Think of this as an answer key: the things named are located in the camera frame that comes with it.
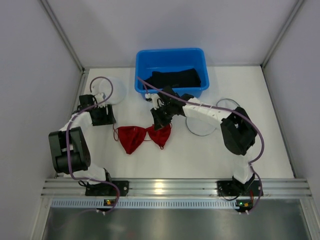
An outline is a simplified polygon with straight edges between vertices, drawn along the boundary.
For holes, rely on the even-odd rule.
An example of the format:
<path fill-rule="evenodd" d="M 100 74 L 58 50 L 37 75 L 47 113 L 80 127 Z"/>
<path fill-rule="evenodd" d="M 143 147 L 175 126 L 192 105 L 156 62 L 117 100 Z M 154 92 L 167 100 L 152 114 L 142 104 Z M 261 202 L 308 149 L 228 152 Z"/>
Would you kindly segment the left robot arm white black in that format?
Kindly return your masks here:
<path fill-rule="evenodd" d="M 68 123 L 48 135 L 54 170 L 78 181 L 85 188 L 86 196 L 125 197 L 129 192 L 127 180 L 112 180 L 105 168 L 92 163 L 85 139 L 85 131 L 89 127 L 115 123 L 111 104 L 98 106 L 96 96 L 85 94 L 79 96 L 79 105 Z"/>

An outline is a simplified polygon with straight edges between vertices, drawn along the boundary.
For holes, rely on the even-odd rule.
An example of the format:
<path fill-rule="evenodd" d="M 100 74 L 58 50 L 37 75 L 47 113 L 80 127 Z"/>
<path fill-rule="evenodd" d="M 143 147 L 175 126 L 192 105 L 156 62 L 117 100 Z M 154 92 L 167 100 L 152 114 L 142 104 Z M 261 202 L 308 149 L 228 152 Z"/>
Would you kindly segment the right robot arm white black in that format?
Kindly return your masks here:
<path fill-rule="evenodd" d="M 261 178 L 253 169 L 250 149 L 261 135 L 244 108 L 208 105 L 191 94 L 178 95 L 169 86 L 157 93 L 145 94 L 156 131 L 170 125 L 174 116 L 196 119 L 219 129 L 226 149 L 232 154 L 232 178 L 217 183 L 218 195 L 228 201 L 241 196 L 263 195 Z"/>

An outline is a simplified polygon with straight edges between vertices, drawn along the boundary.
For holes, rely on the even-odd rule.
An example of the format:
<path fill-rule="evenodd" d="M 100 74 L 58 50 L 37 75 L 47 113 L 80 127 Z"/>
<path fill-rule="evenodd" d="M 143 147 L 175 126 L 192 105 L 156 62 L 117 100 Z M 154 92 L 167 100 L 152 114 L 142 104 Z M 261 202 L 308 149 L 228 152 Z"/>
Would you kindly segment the red bra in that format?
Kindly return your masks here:
<path fill-rule="evenodd" d="M 120 142 L 125 153 L 131 155 L 143 142 L 154 142 L 161 150 L 164 149 L 172 131 L 172 124 L 155 130 L 155 125 L 144 128 L 140 126 L 112 126 L 113 138 Z"/>

